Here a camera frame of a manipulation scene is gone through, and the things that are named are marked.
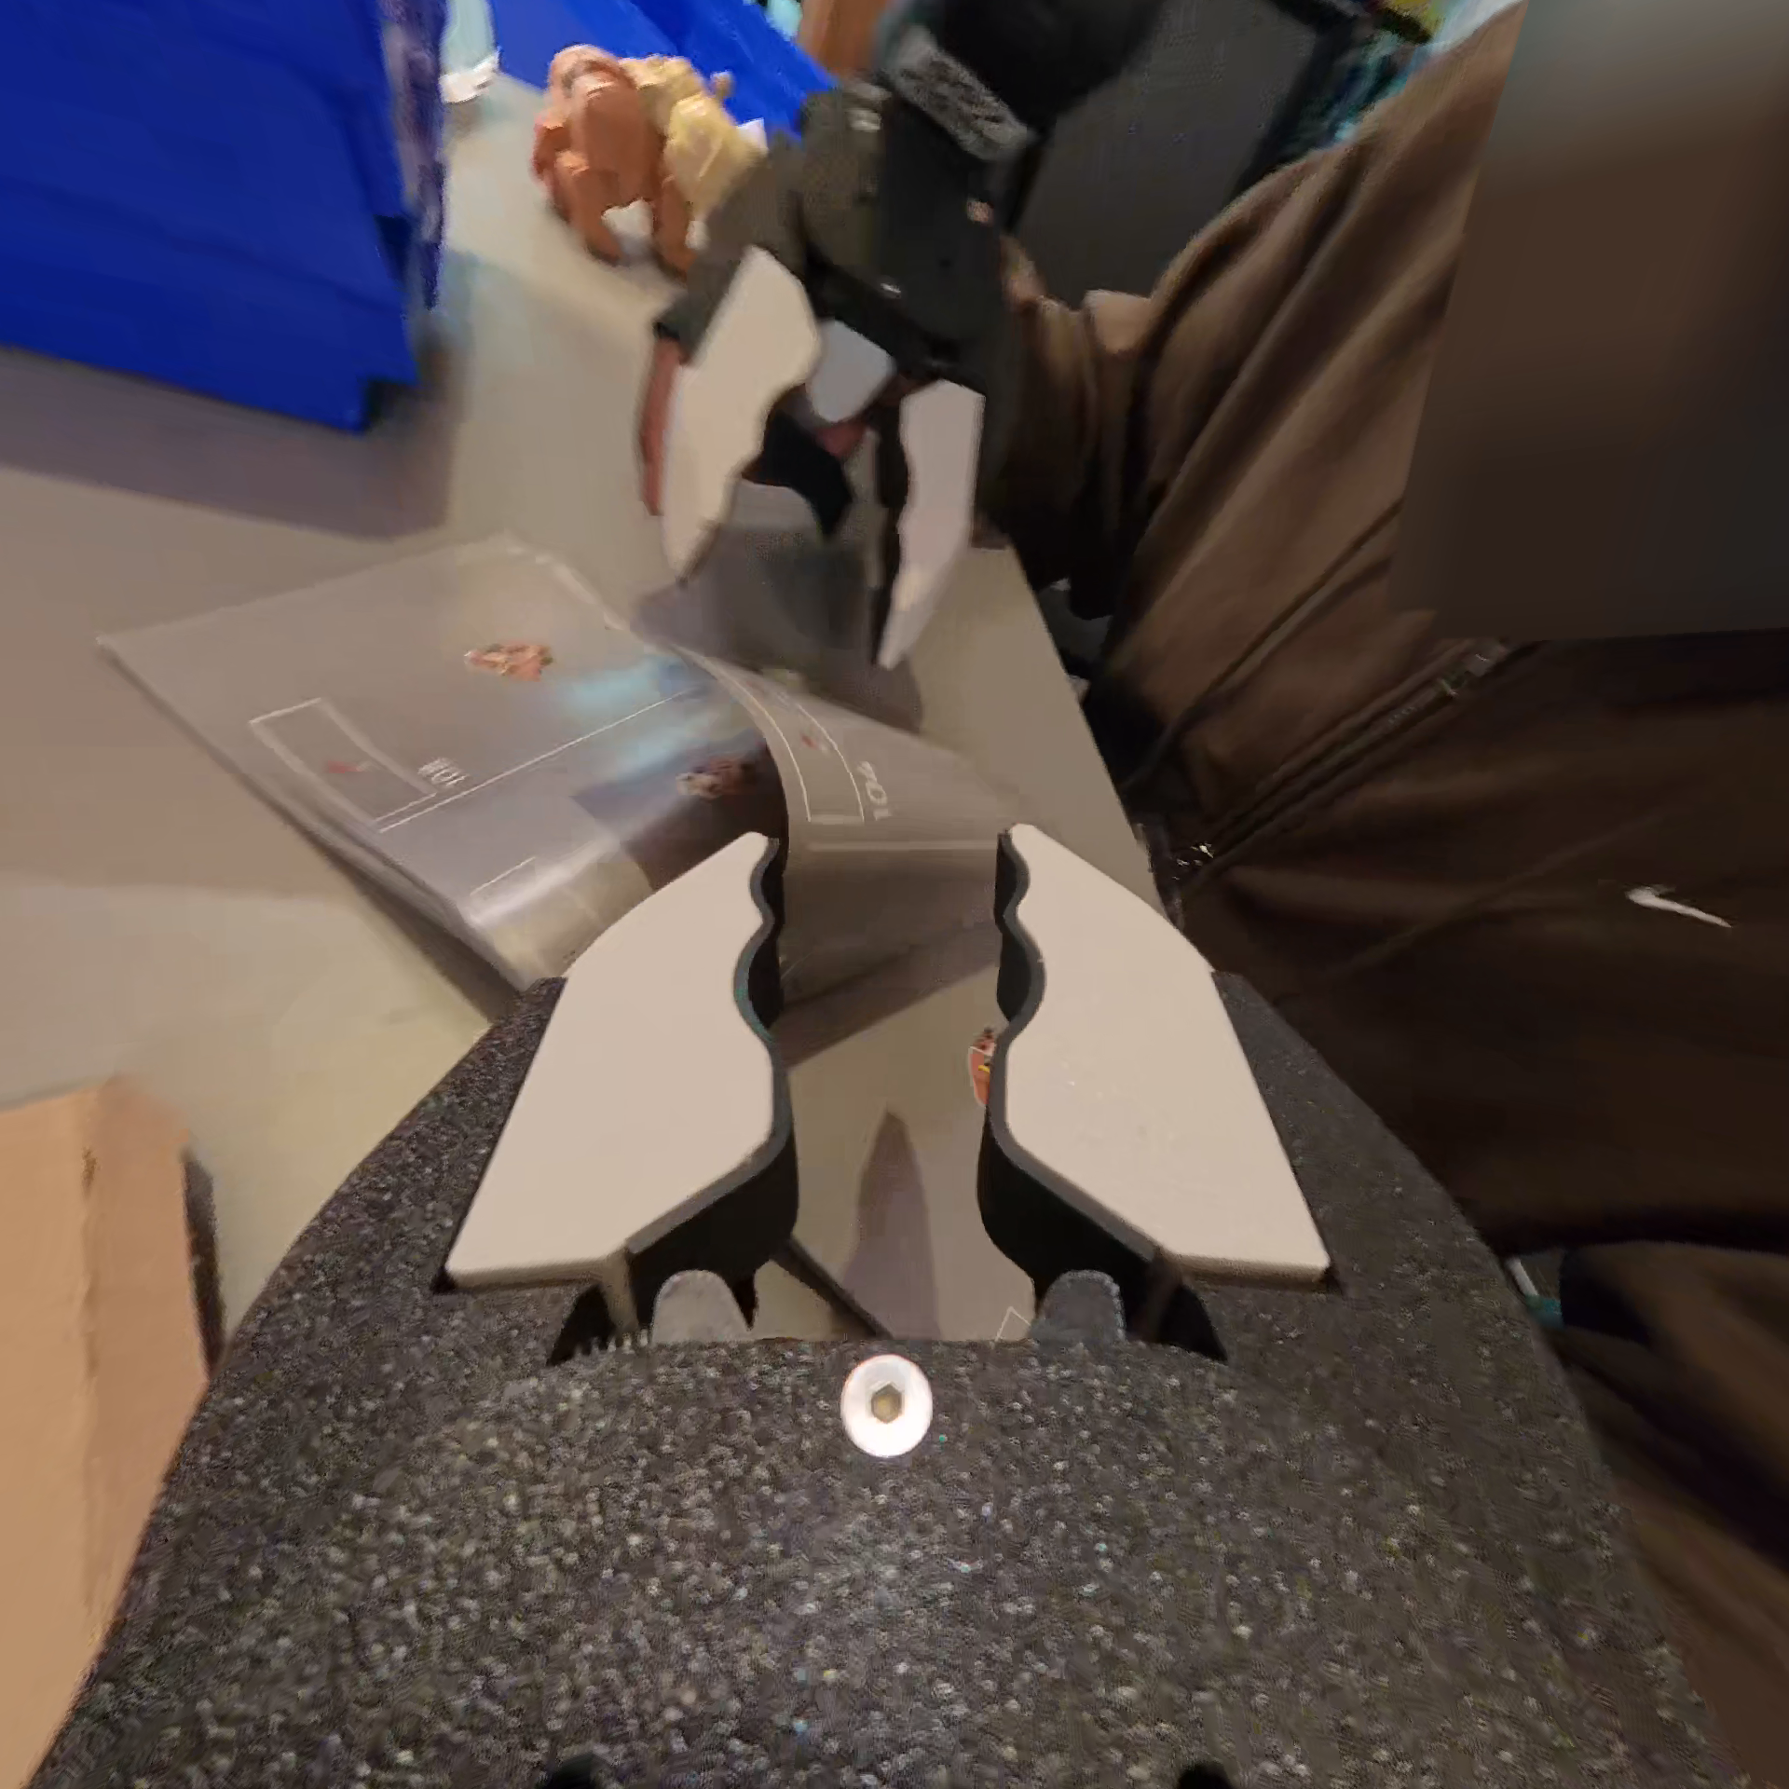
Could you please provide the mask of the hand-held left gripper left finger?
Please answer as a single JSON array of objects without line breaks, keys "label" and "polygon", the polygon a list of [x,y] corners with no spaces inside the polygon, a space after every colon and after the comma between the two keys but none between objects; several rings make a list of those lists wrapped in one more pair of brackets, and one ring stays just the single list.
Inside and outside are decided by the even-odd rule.
[{"label": "hand-held left gripper left finger", "polygon": [[443,1262],[457,1290],[741,1282],[799,1214],[780,1014],[782,842],[738,834],[565,976]]}]

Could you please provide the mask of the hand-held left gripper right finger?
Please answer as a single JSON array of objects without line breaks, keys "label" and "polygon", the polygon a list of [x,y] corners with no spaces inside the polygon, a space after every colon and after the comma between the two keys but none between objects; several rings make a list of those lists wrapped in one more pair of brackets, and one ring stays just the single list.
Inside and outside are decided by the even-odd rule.
[{"label": "hand-held left gripper right finger", "polygon": [[1320,1289],[1326,1246],[1201,951],[1028,822],[998,839],[995,922],[975,1208],[996,1249],[1038,1290],[1077,1270]]}]

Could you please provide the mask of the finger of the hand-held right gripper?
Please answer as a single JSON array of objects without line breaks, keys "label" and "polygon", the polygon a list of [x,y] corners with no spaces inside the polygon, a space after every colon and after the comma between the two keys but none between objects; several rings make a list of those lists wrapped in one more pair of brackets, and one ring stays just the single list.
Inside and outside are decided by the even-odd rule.
[{"label": "finger of the hand-held right gripper", "polygon": [[841,372],[839,411],[874,439],[877,533],[864,550],[869,648],[899,667],[923,634],[967,551],[975,520],[986,398],[947,378]]},{"label": "finger of the hand-held right gripper", "polygon": [[733,489],[765,447],[774,407],[819,362],[803,280],[769,251],[738,259],[667,401],[660,535],[673,577],[689,574],[729,520]]}]

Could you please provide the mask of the tan brown brick toy figure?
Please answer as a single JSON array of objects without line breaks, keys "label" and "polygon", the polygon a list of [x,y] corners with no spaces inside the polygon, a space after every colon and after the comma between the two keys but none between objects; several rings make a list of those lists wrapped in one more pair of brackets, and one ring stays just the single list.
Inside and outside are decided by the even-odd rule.
[{"label": "tan brown brick toy figure", "polygon": [[558,50],[530,146],[551,211],[591,255],[620,264],[610,212],[645,209],[652,257],[685,277],[710,212],[769,151],[761,120],[733,118],[731,92],[729,73],[704,76],[680,54]]}]

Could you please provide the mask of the grey instruction booklet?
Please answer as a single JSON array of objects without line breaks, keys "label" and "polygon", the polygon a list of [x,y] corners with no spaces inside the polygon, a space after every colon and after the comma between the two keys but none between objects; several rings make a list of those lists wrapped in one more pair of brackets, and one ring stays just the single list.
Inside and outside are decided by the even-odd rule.
[{"label": "grey instruction booklet", "polygon": [[958,752],[755,667],[755,622],[858,607],[844,550],[747,527],[637,622],[548,550],[438,546],[99,638],[335,856],[522,991],[761,833],[782,841],[786,1000],[993,911],[1018,803]]}]

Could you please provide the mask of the person's right forearm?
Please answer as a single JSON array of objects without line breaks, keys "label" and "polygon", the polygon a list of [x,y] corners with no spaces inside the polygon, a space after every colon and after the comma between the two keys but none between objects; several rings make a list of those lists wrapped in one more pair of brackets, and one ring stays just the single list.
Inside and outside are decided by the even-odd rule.
[{"label": "person's right forearm", "polygon": [[1464,214],[1524,9],[1249,188],[1143,297],[1009,273],[1011,440],[984,509],[1108,618],[1101,670],[1211,675],[1395,539]]}]

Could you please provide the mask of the small blue storage bin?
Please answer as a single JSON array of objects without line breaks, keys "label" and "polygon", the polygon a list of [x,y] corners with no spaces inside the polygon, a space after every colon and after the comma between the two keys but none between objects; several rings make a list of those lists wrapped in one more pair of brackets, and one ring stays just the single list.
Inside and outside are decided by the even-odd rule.
[{"label": "small blue storage bin", "polygon": [[570,44],[624,60],[677,54],[704,76],[729,74],[731,117],[776,134],[799,132],[806,98],[834,84],[751,1],[491,1],[490,13],[500,67],[535,87]]}]

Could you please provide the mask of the person's brown jacket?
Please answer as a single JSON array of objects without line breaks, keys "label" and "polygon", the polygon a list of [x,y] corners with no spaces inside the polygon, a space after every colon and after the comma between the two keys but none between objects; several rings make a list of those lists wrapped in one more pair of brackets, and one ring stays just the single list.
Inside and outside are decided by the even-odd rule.
[{"label": "person's brown jacket", "polygon": [[1785,1785],[1785,636],[1431,634],[1403,499],[1211,675],[1101,700],[1199,940],[1498,1254],[1558,1256],[1690,1679]]}]

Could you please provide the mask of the brown cardboard box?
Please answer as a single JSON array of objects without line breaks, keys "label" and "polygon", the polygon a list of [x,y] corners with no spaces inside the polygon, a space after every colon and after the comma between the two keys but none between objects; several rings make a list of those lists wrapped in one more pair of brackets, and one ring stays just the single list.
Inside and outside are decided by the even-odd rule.
[{"label": "brown cardboard box", "polygon": [[188,1130],[129,1080],[1,1116],[1,1785],[26,1785],[208,1381]]}]

